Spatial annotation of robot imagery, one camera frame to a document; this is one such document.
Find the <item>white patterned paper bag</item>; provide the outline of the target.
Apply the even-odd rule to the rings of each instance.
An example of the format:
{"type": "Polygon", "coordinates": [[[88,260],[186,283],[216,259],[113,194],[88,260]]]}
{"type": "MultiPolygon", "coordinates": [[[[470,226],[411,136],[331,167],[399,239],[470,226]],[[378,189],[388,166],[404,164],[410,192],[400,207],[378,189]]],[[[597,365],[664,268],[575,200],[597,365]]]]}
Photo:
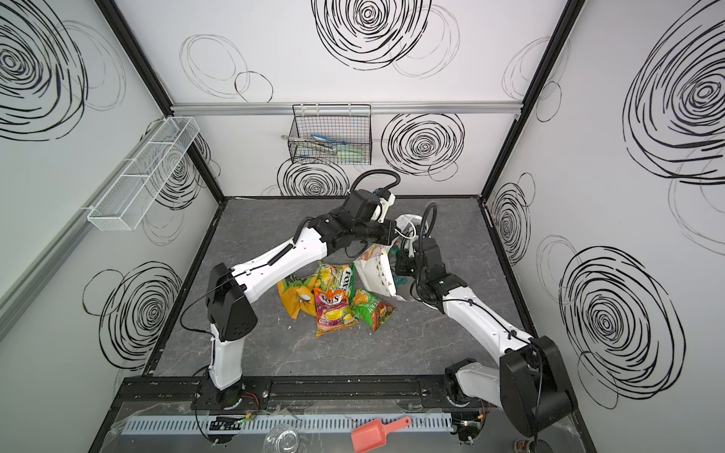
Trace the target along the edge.
{"type": "Polygon", "coordinates": [[[400,215],[396,219],[396,239],[392,245],[374,243],[355,260],[354,268],[364,290],[399,301],[413,299],[410,295],[413,277],[397,276],[395,263],[400,252],[398,242],[403,238],[417,239],[421,232],[421,222],[420,215],[400,215]]]}

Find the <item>pink Fox's candy bag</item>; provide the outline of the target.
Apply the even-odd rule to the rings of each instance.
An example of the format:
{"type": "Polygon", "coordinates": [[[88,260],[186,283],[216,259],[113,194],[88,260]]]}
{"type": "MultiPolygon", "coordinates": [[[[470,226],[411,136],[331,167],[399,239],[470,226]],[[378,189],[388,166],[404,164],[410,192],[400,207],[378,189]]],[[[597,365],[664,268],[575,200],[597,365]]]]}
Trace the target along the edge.
{"type": "Polygon", "coordinates": [[[325,292],[315,288],[313,295],[315,296],[317,338],[327,333],[352,328],[358,324],[346,291],[325,292]]]}

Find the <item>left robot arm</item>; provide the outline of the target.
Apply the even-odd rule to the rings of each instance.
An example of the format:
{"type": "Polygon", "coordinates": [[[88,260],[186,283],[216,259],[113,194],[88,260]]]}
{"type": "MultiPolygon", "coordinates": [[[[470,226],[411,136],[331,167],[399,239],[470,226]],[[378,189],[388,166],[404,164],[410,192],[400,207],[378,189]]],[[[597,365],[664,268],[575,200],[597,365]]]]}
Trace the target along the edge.
{"type": "Polygon", "coordinates": [[[317,217],[306,217],[294,236],[248,262],[218,264],[205,295],[211,332],[209,377],[219,391],[243,375],[245,336],[257,326],[252,303],[280,280],[352,243],[392,243],[396,223],[387,218],[400,175],[388,169],[364,172],[353,181],[344,203],[317,217]]]}

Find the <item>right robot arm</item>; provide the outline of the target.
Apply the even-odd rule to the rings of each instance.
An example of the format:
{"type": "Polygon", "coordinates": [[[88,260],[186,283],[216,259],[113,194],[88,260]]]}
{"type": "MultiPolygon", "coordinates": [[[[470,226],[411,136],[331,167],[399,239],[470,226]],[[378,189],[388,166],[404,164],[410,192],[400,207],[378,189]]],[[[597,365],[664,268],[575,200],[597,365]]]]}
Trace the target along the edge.
{"type": "Polygon", "coordinates": [[[413,300],[456,321],[498,362],[495,368],[476,361],[451,366],[450,398],[458,405],[477,398],[498,406],[519,433],[534,437],[578,409],[561,351],[549,337],[516,328],[447,270],[432,238],[436,217],[430,203],[422,215],[396,219],[398,271],[411,278],[413,300]]]}

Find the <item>green Fox's candy bag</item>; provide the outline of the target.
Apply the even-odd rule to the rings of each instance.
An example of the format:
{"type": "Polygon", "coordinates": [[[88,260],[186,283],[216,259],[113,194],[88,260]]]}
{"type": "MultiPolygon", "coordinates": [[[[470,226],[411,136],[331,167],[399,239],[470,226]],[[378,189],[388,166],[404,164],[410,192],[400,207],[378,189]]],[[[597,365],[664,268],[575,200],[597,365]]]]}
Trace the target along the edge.
{"type": "Polygon", "coordinates": [[[329,264],[320,262],[313,288],[323,292],[343,291],[351,300],[355,294],[355,269],[353,264],[329,264]]]}

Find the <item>green orange snack bag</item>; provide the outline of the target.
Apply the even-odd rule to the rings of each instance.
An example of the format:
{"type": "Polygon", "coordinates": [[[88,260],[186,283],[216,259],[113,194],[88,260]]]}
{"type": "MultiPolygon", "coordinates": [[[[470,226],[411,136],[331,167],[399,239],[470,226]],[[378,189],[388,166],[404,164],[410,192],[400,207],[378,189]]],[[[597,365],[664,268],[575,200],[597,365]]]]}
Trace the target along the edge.
{"type": "Polygon", "coordinates": [[[358,289],[353,296],[352,312],[376,332],[395,312],[396,308],[367,290],[358,289]]]}

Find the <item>yellow snack bag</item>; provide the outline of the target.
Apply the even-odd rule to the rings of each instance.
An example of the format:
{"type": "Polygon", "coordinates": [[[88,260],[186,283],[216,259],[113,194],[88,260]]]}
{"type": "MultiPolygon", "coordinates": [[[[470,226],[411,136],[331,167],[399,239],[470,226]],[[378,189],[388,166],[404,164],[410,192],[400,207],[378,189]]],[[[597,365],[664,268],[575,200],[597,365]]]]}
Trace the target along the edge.
{"type": "Polygon", "coordinates": [[[312,317],[317,317],[315,306],[315,294],[313,289],[316,287],[317,277],[306,277],[306,279],[295,279],[288,276],[277,283],[277,290],[281,303],[293,319],[298,319],[300,313],[306,313],[312,317]]]}

